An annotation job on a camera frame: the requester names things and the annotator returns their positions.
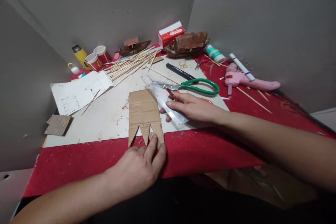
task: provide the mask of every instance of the blueprint sketch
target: blueprint sketch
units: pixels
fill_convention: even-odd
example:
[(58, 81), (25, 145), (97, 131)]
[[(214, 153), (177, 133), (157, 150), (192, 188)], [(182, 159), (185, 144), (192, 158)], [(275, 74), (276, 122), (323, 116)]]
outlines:
[(58, 112), (69, 116), (98, 98), (114, 84), (105, 72), (91, 72), (74, 82), (50, 84)]

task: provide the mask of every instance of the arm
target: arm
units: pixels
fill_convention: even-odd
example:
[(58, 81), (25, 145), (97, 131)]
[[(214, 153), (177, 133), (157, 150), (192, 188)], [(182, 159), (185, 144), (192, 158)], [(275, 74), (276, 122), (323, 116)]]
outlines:
[(153, 159), (158, 138), (148, 147), (128, 149), (102, 174), (76, 181), (28, 204), (11, 223), (76, 223), (147, 190), (166, 159), (164, 144)]
[(183, 112), (192, 120), (215, 124), (292, 174), (336, 191), (334, 139), (249, 115), (228, 112), (191, 94), (175, 95), (181, 103), (167, 102), (168, 107)]

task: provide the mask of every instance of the yellow thermos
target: yellow thermos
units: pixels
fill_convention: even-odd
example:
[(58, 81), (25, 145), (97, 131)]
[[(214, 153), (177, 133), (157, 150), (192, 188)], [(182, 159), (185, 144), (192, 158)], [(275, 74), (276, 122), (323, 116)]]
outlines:
[(85, 62), (85, 58), (88, 56), (88, 54), (79, 45), (75, 45), (72, 50), (82, 66), (85, 67), (85, 69), (88, 71), (92, 70), (92, 67)]

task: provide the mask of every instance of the small boat model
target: small boat model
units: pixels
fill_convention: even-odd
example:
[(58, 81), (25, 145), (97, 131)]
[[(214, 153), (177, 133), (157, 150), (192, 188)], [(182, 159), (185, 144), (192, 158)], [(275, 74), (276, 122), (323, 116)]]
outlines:
[(120, 50), (116, 51), (116, 53), (119, 53), (120, 56), (122, 57), (125, 57), (128, 55), (134, 55), (146, 49), (150, 43), (151, 43), (151, 40), (147, 40), (147, 41), (140, 43), (138, 37), (134, 37), (134, 38), (125, 40), (124, 50), (122, 50), (121, 47), (119, 47)]
[(182, 34), (170, 42), (164, 49), (171, 58), (181, 58), (193, 55), (202, 51), (210, 42), (208, 33), (201, 31), (198, 33)]

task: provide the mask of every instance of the green scissor handle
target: green scissor handle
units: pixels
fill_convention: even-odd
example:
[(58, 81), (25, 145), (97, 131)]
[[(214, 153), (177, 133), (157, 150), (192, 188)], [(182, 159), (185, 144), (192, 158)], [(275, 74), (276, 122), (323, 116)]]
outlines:
[[(207, 90), (195, 87), (195, 86), (187, 85), (187, 84), (193, 83), (193, 82), (205, 82), (205, 83), (208, 83), (208, 84), (210, 84), (214, 88), (215, 91), (207, 91)], [(192, 89), (194, 91), (197, 91), (197, 92), (200, 92), (200, 93), (203, 93), (203, 94), (206, 94), (206, 95), (216, 95), (216, 94), (219, 93), (219, 86), (215, 82), (213, 82), (211, 80), (208, 80), (208, 79), (192, 79), (192, 80), (187, 80), (186, 82), (182, 82), (181, 85), (178, 88), (179, 89), (180, 88)]]

